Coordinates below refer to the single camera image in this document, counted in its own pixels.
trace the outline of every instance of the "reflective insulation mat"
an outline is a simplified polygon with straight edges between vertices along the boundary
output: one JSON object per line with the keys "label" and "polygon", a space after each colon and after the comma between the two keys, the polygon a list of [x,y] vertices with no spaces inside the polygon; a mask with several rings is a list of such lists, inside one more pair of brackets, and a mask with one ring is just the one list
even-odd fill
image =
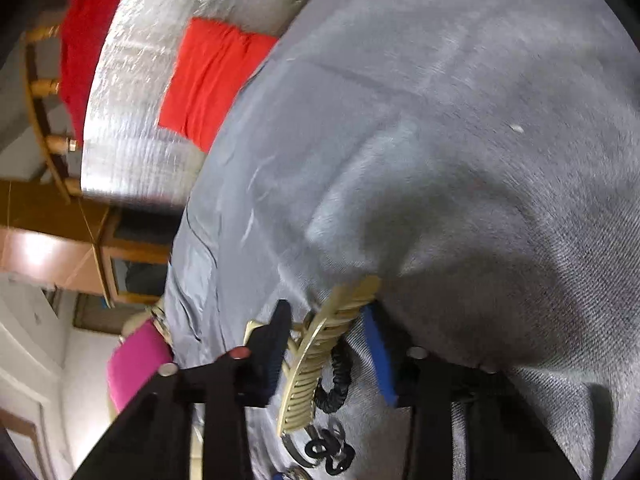
{"label": "reflective insulation mat", "polygon": [[301,0],[121,0],[95,72],[84,126],[82,192],[181,208],[205,155],[158,127],[184,29],[193,16],[280,36]]}

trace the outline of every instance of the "gray bedsheet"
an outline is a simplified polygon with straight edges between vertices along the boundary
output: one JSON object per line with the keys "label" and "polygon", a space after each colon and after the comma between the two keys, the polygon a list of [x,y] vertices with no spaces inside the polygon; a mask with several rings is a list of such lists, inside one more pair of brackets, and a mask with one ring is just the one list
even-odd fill
{"label": "gray bedsheet", "polygon": [[[603,0],[312,0],[191,194],[166,290],[179,363],[278,298],[302,319],[378,274],[416,342],[507,370],[580,477],[613,478],[640,437],[639,80]],[[359,325],[350,343],[343,478],[400,478],[407,414]],[[258,478],[292,463],[279,401],[248,415]]]}

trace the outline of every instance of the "dark red fabric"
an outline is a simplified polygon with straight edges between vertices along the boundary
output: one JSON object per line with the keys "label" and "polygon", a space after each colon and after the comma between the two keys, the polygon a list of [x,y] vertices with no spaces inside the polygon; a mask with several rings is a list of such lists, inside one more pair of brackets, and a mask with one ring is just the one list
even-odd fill
{"label": "dark red fabric", "polygon": [[277,41],[228,23],[192,18],[162,102],[159,126],[207,153],[236,94]]}
{"label": "dark red fabric", "polygon": [[119,3],[120,0],[70,0],[60,29],[58,95],[66,105],[80,143],[95,68]]}

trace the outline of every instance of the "pink cushion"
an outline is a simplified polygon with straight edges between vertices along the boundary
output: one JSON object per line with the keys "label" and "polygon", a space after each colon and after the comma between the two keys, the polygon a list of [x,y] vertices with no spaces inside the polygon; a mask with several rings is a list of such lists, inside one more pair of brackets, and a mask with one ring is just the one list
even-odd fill
{"label": "pink cushion", "polygon": [[161,364],[170,363],[172,360],[169,346],[151,319],[127,337],[124,343],[115,349],[107,363],[107,384],[118,413],[156,373]]}

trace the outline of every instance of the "black hair tie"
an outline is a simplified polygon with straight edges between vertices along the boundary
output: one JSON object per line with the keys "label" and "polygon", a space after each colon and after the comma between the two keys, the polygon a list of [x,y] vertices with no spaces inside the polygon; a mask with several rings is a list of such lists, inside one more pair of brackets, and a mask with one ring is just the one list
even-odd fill
{"label": "black hair tie", "polygon": [[320,410],[325,413],[335,413],[342,407],[349,393],[352,366],[353,362],[349,355],[347,343],[345,343],[344,338],[340,338],[331,350],[334,387],[327,393],[322,387],[322,378],[318,380],[314,402]]}

